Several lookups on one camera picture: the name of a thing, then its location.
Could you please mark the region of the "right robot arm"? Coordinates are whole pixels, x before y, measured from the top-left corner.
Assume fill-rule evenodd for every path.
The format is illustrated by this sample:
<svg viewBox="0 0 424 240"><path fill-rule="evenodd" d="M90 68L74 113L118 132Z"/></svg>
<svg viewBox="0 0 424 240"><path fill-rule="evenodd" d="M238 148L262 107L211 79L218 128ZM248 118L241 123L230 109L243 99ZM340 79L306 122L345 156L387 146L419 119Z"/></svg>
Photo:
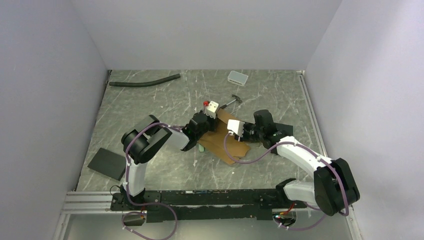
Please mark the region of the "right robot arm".
<svg viewBox="0 0 424 240"><path fill-rule="evenodd" d="M312 178L311 182L293 179L283 183L275 194L276 203L287 208L301 201L328 216L347 216L349 206L361 197L348 162L307 147L294 137L292 125L274 122L267 109L256 111L253 117L253 123L230 119L229 134L239 142L261 143L268 153L290 160Z"/></svg>

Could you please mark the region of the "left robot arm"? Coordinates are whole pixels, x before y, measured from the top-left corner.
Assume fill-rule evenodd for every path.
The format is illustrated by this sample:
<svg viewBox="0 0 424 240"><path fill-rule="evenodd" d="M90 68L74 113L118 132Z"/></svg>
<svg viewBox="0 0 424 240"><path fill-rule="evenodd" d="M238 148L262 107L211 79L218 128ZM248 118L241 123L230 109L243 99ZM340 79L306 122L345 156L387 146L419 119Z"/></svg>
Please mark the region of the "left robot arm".
<svg viewBox="0 0 424 240"><path fill-rule="evenodd" d="M207 132L214 132L217 113L196 112L184 126L172 126L150 114L121 138L126 158L125 179L121 185L124 204L131 210L144 203L145 175L148 162L166 144L186 152L196 146Z"/></svg>

